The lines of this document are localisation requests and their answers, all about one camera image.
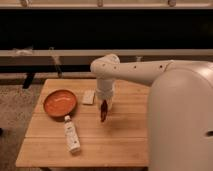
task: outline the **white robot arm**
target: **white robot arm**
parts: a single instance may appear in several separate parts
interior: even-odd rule
[[[213,170],[213,64],[199,61],[120,63],[96,59],[101,101],[113,96],[114,79],[151,86],[148,98],[150,171]]]

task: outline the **bottle cap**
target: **bottle cap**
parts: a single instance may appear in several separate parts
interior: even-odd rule
[[[66,116],[64,117],[64,120],[65,120],[65,121],[70,121],[70,120],[71,120],[71,118],[70,118],[70,116],[69,116],[69,115],[66,115]]]

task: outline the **table leg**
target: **table leg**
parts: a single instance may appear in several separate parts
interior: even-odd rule
[[[51,171],[51,169],[48,168],[48,167],[40,167],[40,169],[41,169],[42,171]]]

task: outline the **orange bowl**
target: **orange bowl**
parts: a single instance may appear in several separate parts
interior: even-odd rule
[[[44,111],[51,117],[61,117],[70,114],[77,105],[77,98],[69,90],[52,92],[44,100]]]

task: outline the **wooden table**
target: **wooden table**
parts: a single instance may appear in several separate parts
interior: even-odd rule
[[[144,167],[148,166],[146,104],[149,88],[117,80],[113,107],[104,123],[95,97],[93,105],[81,103],[95,79],[48,79],[34,109],[19,152],[17,167]],[[46,115],[43,102],[58,89],[74,92],[78,106],[73,117],[81,153],[68,152],[64,123]]]

